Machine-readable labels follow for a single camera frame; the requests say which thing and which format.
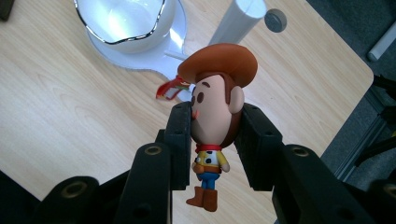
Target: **figurine ear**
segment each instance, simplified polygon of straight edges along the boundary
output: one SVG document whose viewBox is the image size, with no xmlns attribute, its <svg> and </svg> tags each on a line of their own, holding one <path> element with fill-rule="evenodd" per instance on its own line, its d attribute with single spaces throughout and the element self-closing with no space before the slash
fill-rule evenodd
<svg viewBox="0 0 396 224">
<path fill-rule="evenodd" d="M 228 105 L 228 109 L 230 110 L 230 113 L 234 114 L 239 112 L 244 106 L 244 102 L 245 102 L 245 95 L 244 92 L 242 91 L 242 88 L 235 86 L 231 90 L 231 94 L 230 94 L 230 104 Z"/>
</svg>

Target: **brown cowboy hat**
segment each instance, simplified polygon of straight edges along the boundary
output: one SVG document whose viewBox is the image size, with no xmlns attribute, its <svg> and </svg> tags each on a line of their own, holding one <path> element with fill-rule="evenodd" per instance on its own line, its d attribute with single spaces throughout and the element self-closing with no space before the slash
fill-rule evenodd
<svg viewBox="0 0 396 224">
<path fill-rule="evenodd" d="M 178 74 L 187 82 L 197 83 L 201 74 L 224 73 L 236 86 L 246 87 L 256 76 L 257 61 L 245 47 L 235 44 L 216 44 L 193 53 L 180 64 Z"/>
</svg>

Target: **figurine eye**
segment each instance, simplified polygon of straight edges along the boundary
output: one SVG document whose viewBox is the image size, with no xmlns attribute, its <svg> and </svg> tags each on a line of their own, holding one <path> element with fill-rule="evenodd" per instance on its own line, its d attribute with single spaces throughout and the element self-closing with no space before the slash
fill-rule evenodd
<svg viewBox="0 0 396 224">
<path fill-rule="evenodd" d="M 203 100 L 204 100 L 204 93 L 203 92 L 198 93 L 198 97 L 197 97 L 198 104 L 200 104 Z"/>
</svg>

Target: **white plate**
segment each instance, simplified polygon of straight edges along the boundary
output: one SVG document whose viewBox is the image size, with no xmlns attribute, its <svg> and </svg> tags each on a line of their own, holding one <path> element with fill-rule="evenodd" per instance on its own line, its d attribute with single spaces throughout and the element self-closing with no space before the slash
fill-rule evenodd
<svg viewBox="0 0 396 224">
<path fill-rule="evenodd" d="M 111 63 L 132 70 L 155 71 L 171 80 L 176 77 L 177 68 L 183 61 L 183 45 L 186 33 L 186 15 L 183 6 L 177 1 L 176 15 L 170 33 L 160 45 L 153 49 L 141 53 L 122 53 L 105 47 L 100 40 L 93 38 L 91 35 L 88 35 L 88 37 L 97 51 Z M 168 56 L 169 53 L 180 56 L 181 59 Z M 191 93 L 182 91 L 178 94 L 178 98 L 182 101 L 189 101 Z"/>
</svg>

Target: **white bowl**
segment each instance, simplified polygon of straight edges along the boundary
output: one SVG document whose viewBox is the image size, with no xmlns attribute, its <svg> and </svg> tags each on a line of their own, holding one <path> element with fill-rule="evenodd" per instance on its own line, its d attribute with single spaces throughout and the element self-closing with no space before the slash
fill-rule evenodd
<svg viewBox="0 0 396 224">
<path fill-rule="evenodd" d="M 89 35 L 114 50 L 142 52 L 169 34 L 176 0 L 75 0 Z"/>
</svg>

